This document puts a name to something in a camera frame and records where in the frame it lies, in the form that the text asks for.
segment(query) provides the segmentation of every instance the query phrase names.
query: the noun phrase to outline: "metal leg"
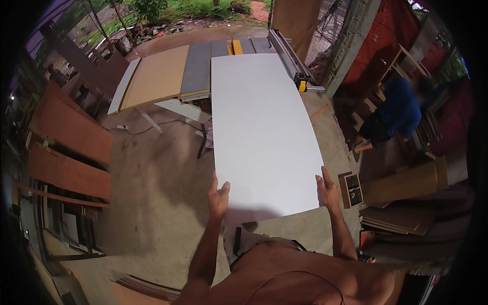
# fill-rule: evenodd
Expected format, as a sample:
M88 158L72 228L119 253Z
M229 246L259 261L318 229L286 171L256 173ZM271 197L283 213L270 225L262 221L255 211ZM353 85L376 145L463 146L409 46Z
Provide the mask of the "metal leg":
M202 133L203 133L203 141L202 145L200 145L200 150L198 151L197 159L200 159L202 156L203 148L205 147L205 143L207 142L207 131L205 130L205 125L202 123Z
M156 128L159 132L163 133L163 130L156 124L156 122L152 120L152 118L144 110L141 110L140 108L137 108L137 110L139 110L141 115L145 117L146 120L148 120L154 126L154 128Z

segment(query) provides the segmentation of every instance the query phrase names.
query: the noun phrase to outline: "concrete pillar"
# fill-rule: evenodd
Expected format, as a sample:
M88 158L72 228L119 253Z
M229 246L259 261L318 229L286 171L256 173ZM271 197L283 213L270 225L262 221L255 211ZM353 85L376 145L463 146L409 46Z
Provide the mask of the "concrete pillar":
M328 98L334 96L349 71L373 24L380 3L381 0L351 1L339 38L325 67L321 85L325 87Z

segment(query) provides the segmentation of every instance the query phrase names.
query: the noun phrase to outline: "wooden frame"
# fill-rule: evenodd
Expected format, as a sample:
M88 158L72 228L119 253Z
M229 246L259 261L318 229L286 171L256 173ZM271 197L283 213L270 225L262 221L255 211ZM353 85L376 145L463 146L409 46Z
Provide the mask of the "wooden frame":
M350 177L356 177L357 182L358 182L357 186L352 187L352 188L349 188L347 186L347 179ZM344 209L349 209L352 206L360 205L360 204L364 203L363 190L361 189L361 182L359 181L358 174L348 172L348 173L344 173L344 174L339 175L339 186L341 187L341 194L342 194ZM349 194L350 194L350 192L355 191L355 190L359 190L359 194L361 195L361 201L358 203L355 203L355 204L351 204L351 196L354 198L356 192L353 192L352 195L349 195Z

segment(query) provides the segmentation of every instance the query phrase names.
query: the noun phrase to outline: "wire mesh fence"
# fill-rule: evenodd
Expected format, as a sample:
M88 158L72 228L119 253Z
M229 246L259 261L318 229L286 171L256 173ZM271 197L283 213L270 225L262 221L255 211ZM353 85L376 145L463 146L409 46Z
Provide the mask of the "wire mesh fence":
M323 0L319 25L315 29L305 65L320 80L346 18L349 0Z

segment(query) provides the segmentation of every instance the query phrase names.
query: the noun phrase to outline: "white paper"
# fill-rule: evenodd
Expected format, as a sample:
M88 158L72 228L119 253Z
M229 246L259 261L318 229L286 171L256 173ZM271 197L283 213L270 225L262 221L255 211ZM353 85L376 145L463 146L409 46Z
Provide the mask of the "white paper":
M227 224L319 207L322 156L294 82L277 54L212 58L219 187L231 184Z

